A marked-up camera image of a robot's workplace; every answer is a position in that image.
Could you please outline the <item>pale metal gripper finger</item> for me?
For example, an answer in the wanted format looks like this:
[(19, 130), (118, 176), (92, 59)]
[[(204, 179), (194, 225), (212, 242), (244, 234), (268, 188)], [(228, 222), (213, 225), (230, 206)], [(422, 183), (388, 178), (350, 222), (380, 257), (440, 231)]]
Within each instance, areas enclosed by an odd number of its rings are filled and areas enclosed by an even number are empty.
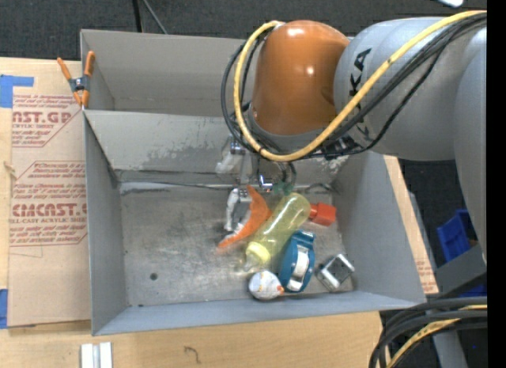
[(235, 140), (228, 139), (221, 149), (221, 157), (214, 171), (217, 174), (226, 174), (236, 171), (244, 159), (244, 148)]
[(246, 188), (234, 188), (230, 191), (225, 207), (224, 229), (232, 232), (249, 211), (252, 197)]

